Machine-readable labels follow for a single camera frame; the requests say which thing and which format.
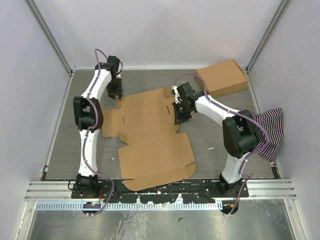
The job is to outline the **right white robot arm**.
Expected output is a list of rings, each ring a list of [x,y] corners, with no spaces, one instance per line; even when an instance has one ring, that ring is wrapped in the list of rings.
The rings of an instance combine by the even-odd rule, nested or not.
[[[246,157],[252,153],[260,142],[257,126],[248,110],[236,111],[214,100],[203,93],[192,93],[188,96],[174,94],[175,120],[181,124],[188,121],[191,112],[203,114],[222,127],[223,144],[227,151],[227,160],[219,175],[219,190],[225,197],[232,197],[243,180],[243,169]]]

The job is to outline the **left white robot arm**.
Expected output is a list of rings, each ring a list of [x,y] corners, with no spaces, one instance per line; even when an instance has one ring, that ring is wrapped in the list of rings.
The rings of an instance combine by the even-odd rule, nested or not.
[[[93,199],[101,194],[97,142],[104,116],[100,100],[104,91],[107,91],[112,99],[122,97],[121,70],[118,63],[98,63],[86,90],[81,96],[73,98],[74,120],[80,134],[81,152],[79,170],[72,191],[83,197]]]

